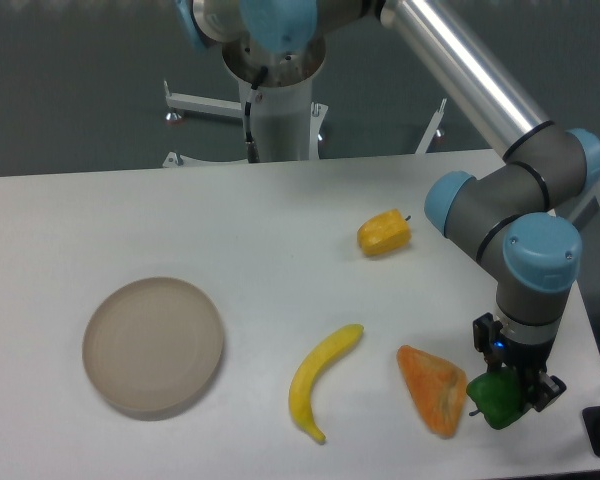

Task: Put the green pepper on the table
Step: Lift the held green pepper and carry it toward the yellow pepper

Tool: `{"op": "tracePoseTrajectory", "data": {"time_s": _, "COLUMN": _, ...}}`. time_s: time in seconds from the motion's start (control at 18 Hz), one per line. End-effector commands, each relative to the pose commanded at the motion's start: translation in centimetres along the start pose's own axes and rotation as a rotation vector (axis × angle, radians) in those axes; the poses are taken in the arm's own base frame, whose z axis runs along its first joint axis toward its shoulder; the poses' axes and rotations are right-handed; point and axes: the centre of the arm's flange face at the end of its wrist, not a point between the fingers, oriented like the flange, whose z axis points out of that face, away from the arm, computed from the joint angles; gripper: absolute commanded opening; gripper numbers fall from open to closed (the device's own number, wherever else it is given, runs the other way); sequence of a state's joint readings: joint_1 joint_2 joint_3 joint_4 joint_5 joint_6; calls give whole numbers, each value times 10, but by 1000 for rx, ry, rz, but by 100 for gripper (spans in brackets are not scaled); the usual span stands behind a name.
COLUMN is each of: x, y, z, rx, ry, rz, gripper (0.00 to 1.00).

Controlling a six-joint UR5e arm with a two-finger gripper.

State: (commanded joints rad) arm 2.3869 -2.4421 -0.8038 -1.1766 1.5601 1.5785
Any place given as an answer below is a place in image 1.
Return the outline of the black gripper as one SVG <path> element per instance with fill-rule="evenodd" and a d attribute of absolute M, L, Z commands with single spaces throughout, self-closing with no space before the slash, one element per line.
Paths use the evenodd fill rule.
<path fill-rule="evenodd" d="M 490 372 L 507 367 L 516 372 L 521 385 L 530 385 L 526 393 L 527 404 L 541 412 L 566 391 L 566 384 L 560 378 L 546 373 L 553 341 L 528 345 L 504 336 L 494 341 L 493 324 L 493 315 L 489 312 L 473 321 L 475 350 L 483 355 Z"/>

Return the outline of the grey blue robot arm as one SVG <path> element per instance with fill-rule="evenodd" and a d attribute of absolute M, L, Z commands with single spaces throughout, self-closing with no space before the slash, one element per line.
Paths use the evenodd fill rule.
<path fill-rule="evenodd" d="M 189 43 L 220 46 L 238 80 L 251 163 L 312 156 L 310 83 L 326 34 L 373 15 L 411 47 L 503 160 L 482 179 L 444 175 L 424 205 L 436 229 L 496 280 L 496 311 L 475 321 L 475 348 L 490 370 L 515 373 L 522 409 L 555 401 L 565 385 L 546 362 L 582 241 L 552 210 L 600 180 L 600 140 L 556 126 L 443 1 L 179 1 L 175 9 Z"/>

